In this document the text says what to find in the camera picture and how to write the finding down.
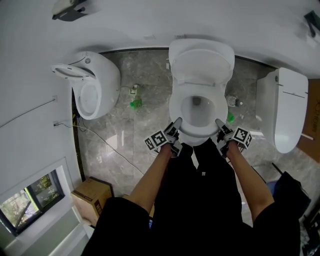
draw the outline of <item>green object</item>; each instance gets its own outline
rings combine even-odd
[[[139,108],[142,106],[142,99],[135,99],[134,101],[130,102],[130,107],[133,109]]]
[[[231,112],[228,112],[228,116],[227,116],[226,120],[228,121],[228,123],[231,124],[235,120],[235,116]]]

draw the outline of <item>toilet bowl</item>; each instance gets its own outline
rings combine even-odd
[[[266,140],[280,153],[297,145],[305,123],[308,79],[281,67],[256,84],[255,118]]]
[[[219,131],[216,119],[227,120],[225,90],[235,66],[234,51],[216,41],[178,39],[169,46],[169,62],[170,118],[173,121],[182,118],[179,129],[182,142],[201,145]]]
[[[86,120],[106,115],[116,105],[120,94],[120,71],[99,53],[82,51],[73,64],[53,64],[52,72],[69,81],[76,108]]]

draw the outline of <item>window frame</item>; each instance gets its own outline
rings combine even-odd
[[[48,203],[45,207],[43,207],[38,198],[36,193],[34,192],[33,188],[31,187],[31,184],[27,187],[25,187],[24,189],[27,189],[32,200],[34,201],[34,203],[36,204],[36,206],[39,209],[39,213],[32,216],[31,218],[28,219],[27,223],[25,225],[23,225],[21,228],[16,228],[12,225],[12,223],[7,219],[7,217],[5,216],[5,214],[2,212],[2,210],[0,209],[0,221],[3,223],[3,225],[15,236],[17,237],[18,235],[20,235],[24,230],[26,230],[28,227],[30,227],[30,225],[32,225],[37,219],[39,219],[43,214],[45,214],[50,208],[52,208],[56,203],[58,203],[61,199],[63,199],[65,197],[65,194],[63,192],[63,189],[61,187],[61,184],[59,182],[58,179],[58,175],[57,175],[57,171],[53,170],[49,173],[47,173],[46,175],[51,175],[52,179],[51,182],[54,183],[57,192],[59,193],[59,195],[53,199],[50,203]]]

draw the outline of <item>toilet lid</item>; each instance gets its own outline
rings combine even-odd
[[[222,84],[232,76],[229,62],[208,49],[192,49],[178,55],[171,67],[172,75],[182,81],[198,84]]]
[[[173,90],[169,112],[172,121],[182,118],[181,132],[206,138],[219,131],[217,118],[222,122],[227,120],[228,105],[219,88],[185,83]]]
[[[92,73],[72,65],[67,64],[53,64],[51,70],[58,77],[73,80],[73,81],[92,81],[96,79],[96,76]]]

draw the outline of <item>gray tile floor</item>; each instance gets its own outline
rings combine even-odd
[[[120,69],[123,88],[115,108],[109,114],[95,120],[85,120],[84,123],[145,173],[156,154],[146,149],[143,139],[165,128],[169,122],[172,76],[166,69],[168,51],[127,51],[104,56]],[[245,158],[267,182],[280,177],[272,162],[299,180],[312,199],[309,211],[320,195],[320,166],[298,148],[287,154],[277,152],[259,135],[260,129],[255,119],[256,82],[271,71],[250,61],[235,60],[233,77],[226,86],[225,95],[238,97],[243,101],[243,106],[229,108],[235,117],[230,126],[241,126],[256,132],[249,150],[243,152]],[[126,88],[134,84],[140,85],[143,101],[143,106],[138,109],[130,107],[133,98]],[[79,143],[85,175],[112,183],[116,196],[130,194],[142,174],[88,131],[79,132]],[[243,221],[252,225],[239,183],[238,188],[242,198]]]

